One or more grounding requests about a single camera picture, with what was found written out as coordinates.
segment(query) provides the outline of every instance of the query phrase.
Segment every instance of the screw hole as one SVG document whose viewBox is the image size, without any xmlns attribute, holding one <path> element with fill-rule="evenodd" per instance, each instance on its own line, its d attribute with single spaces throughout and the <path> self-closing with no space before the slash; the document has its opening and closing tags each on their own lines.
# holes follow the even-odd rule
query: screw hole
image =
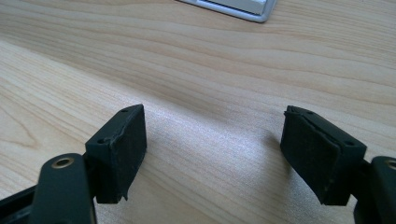
<svg viewBox="0 0 396 224">
<path fill-rule="evenodd" d="M 396 170 L 396 161 L 387 161 L 387 165 L 390 169 Z"/>
<path fill-rule="evenodd" d="M 345 141 L 345 143 L 346 143 L 346 145 L 347 146 L 355 146 L 355 144 L 353 143 L 353 142 L 351 142 L 351 141 Z"/>
<path fill-rule="evenodd" d="M 66 166 L 71 165 L 74 162 L 73 158 L 61 158 L 52 164 L 52 168 L 54 169 L 62 169 Z"/>
</svg>

